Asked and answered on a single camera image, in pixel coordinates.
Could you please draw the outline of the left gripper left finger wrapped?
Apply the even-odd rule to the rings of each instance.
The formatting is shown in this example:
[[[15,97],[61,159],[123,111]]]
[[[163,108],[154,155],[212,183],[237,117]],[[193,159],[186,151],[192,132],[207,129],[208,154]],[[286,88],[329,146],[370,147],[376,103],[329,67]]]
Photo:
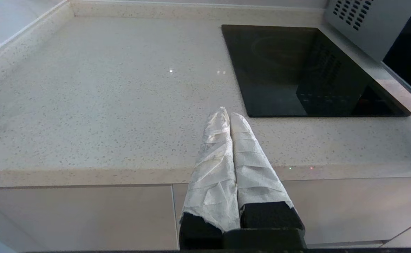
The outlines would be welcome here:
[[[241,227],[230,119],[224,107],[207,119],[179,224],[181,250],[221,249],[224,234]]]

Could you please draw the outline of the left gripper right finger wrapped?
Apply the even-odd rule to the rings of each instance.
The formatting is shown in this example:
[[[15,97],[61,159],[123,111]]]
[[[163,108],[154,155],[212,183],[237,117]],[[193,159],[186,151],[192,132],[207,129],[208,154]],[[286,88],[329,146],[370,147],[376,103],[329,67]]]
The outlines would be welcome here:
[[[285,187],[247,120],[230,115],[241,226],[305,230]]]

